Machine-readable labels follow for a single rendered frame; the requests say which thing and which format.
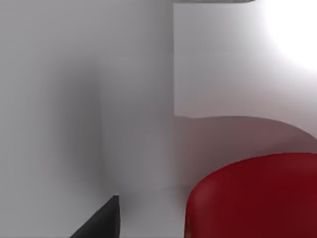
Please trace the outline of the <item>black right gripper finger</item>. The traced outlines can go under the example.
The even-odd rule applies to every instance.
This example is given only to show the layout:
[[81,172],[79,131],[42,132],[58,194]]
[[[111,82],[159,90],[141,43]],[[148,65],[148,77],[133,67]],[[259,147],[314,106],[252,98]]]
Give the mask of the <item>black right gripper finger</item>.
[[69,238],[120,238],[119,196],[112,196]]

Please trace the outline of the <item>dark red cup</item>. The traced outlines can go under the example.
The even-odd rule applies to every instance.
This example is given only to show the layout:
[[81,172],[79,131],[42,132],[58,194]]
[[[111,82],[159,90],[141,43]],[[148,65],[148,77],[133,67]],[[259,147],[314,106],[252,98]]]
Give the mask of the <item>dark red cup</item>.
[[191,190],[184,238],[317,238],[317,153],[218,169]]

